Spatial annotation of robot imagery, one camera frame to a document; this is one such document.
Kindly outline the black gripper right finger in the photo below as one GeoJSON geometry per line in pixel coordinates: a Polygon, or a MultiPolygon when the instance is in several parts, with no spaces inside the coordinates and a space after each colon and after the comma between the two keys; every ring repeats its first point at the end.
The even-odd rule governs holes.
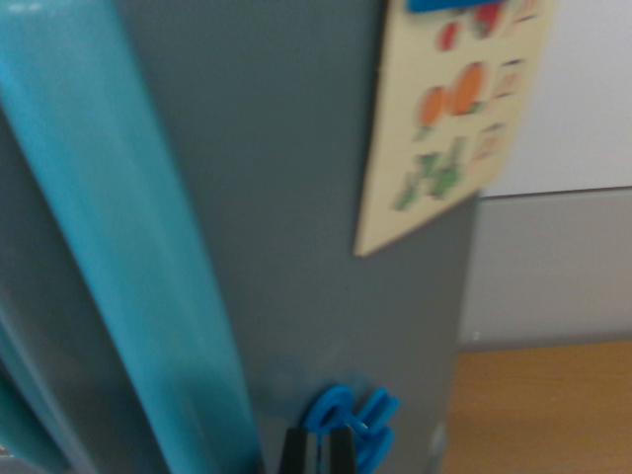
{"type": "Polygon", "coordinates": [[[349,427],[333,429],[324,435],[323,473],[357,473],[355,438],[349,427]]]}

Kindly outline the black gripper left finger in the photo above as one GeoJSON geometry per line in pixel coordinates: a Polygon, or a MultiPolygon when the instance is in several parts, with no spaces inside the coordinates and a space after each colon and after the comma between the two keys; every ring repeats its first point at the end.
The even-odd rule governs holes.
{"type": "Polygon", "coordinates": [[[285,433],[279,474],[317,474],[318,436],[307,429],[290,428],[285,433]]]}

